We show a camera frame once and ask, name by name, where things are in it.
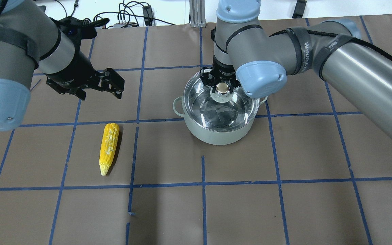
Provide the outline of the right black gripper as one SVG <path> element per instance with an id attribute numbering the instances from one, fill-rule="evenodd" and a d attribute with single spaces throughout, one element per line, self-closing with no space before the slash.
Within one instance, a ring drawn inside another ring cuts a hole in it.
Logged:
<path id="1" fill-rule="evenodd" d="M 241 86 L 240 81 L 236 78 L 233 65 L 226 65 L 219 60 L 213 60 L 212 68 L 201 68 L 200 79 L 205 87 L 213 88 L 213 81 L 221 82 L 229 80 L 230 89 L 233 90 Z"/>

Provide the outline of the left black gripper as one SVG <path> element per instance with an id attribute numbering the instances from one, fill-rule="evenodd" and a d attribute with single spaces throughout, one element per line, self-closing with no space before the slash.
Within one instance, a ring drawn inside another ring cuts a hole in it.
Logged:
<path id="1" fill-rule="evenodd" d="M 75 51 L 72 61 L 62 71 L 46 76 L 46 84 L 57 93 L 68 93 L 81 101 L 86 99 L 86 92 L 83 89 L 92 88 L 112 93 L 115 98 L 121 99 L 125 87 L 125 80 L 113 68 L 97 72 L 79 50 Z"/>

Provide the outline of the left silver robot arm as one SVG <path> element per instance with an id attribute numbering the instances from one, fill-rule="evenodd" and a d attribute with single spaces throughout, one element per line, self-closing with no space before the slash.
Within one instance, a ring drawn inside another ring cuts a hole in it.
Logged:
<path id="1" fill-rule="evenodd" d="M 55 20 L 32 0 L 0 0 L 0 131 L 22 124 L 35 70 L 59 94 L 85 100 L 90 88 L 121 99 L 124 79 L 112 68 L 96 71 L 80 51 L 81 40 L 95 38 L 96 27 L 108 22 Z"/>

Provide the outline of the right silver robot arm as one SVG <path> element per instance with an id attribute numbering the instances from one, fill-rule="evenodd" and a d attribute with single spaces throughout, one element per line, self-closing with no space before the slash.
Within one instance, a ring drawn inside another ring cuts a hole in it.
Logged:
<path id="1" fill-rule="evenodd" d="M 201 69 L 203 84 L 226 82 L 259 99 L 278 92 L 288 76 L 312 69 L 392 139 L 392 56 L 362 40 L 349 19 L 268 36 L 260 6 L 259 0 L 219 1 L 213 66 Z"/>

